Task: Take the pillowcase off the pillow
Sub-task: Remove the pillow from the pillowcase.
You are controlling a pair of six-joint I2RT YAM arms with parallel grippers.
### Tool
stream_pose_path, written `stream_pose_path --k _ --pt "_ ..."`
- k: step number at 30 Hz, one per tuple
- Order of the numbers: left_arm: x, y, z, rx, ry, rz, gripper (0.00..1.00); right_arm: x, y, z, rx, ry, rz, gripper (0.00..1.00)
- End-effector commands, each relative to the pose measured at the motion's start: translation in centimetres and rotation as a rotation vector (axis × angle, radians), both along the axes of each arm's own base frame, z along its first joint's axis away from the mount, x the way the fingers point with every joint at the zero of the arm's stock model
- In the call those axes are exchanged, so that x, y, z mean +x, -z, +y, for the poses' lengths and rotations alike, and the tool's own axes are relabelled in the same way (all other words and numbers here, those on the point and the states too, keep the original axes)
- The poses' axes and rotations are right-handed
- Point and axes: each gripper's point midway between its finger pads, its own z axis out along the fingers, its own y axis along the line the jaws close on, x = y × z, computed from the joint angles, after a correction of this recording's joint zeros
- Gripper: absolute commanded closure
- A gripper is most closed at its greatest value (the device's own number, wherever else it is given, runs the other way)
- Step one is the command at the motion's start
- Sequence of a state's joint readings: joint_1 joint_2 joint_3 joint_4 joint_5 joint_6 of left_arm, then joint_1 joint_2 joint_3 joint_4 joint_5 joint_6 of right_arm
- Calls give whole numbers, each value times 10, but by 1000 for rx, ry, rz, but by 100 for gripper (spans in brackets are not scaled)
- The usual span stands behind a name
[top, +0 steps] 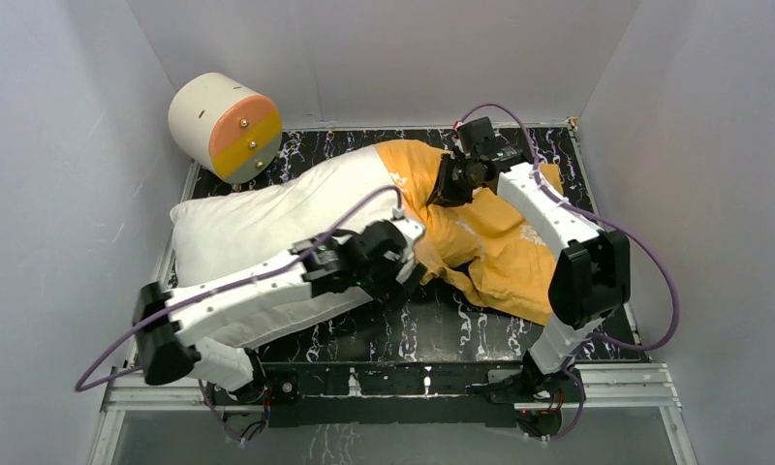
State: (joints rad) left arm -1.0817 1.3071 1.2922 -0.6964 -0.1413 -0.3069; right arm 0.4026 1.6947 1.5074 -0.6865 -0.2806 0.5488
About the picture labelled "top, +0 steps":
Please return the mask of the blue and yellow pillowcase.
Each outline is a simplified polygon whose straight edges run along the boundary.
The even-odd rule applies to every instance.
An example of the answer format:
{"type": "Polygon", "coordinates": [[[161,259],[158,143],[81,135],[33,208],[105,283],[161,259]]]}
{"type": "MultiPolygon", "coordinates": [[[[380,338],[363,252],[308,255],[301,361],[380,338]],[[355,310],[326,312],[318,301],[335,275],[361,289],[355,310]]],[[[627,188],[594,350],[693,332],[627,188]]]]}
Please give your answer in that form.
{"type": "Polygon", "coordinates": [[[427,272],[481,307],[545,325],[552,313],[547,289],[555,260],[535,228],[487,188],[458,207],[428,204],[443,150],[419,140],[389,140],[375,146],[408,215],[426,233],[417,247],[427,272]]]}

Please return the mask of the white pillow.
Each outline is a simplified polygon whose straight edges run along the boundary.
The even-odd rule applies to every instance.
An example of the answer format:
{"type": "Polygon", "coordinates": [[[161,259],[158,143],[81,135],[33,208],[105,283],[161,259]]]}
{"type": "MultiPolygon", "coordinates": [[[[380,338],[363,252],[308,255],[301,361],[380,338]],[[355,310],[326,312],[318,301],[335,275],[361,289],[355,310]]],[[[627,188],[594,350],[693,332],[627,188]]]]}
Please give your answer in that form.
{"type": "MultiPolygon", "coordinates": [[[[181,287],[238,272],[325,232],[375,189],[392,185],[374,145],[328,159],[282,185],[189,200],[170,211],[181,287]]],[[[257,348],[370,302],[360,289],[277,306],[211,333],[232,347],[257,348]]]]}

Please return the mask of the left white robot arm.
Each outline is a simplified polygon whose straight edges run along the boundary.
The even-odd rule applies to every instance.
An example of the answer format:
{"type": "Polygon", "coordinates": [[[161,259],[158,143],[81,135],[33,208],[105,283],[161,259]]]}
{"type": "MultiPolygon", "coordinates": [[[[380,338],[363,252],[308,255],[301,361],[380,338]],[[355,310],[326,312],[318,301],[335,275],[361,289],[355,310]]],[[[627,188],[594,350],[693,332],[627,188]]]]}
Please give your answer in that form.
{"type": "Polygon", "coordinates": [[[198,379],[258,401],[266,378],[252,349],[371,301],[402,307],[426,271],[415,257],[424,234],[412,218],[381,220],[197,286],[143,286],[133,325],[145,383],[198,379]]]}

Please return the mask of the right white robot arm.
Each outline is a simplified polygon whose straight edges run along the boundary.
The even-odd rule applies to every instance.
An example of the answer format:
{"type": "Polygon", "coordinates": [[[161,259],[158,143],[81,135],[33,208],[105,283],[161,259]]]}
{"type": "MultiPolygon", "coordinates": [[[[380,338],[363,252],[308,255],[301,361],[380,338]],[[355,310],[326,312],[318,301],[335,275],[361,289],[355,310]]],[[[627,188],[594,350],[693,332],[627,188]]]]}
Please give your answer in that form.
{"type": "Polygon", "coordinates": [[[494,402],[548,400],[574,376],[574,358],[594,329],[629,300],[630,241],[574,212],[544,177],[532,148],[496,136],[488,117],[460,122],[455,133],[457,144],[441,158],[429,202],[461,206],[487,188],[536,230],[555,261],[547,289],[552,314],[520,372],[467,390],[494,402]]]}

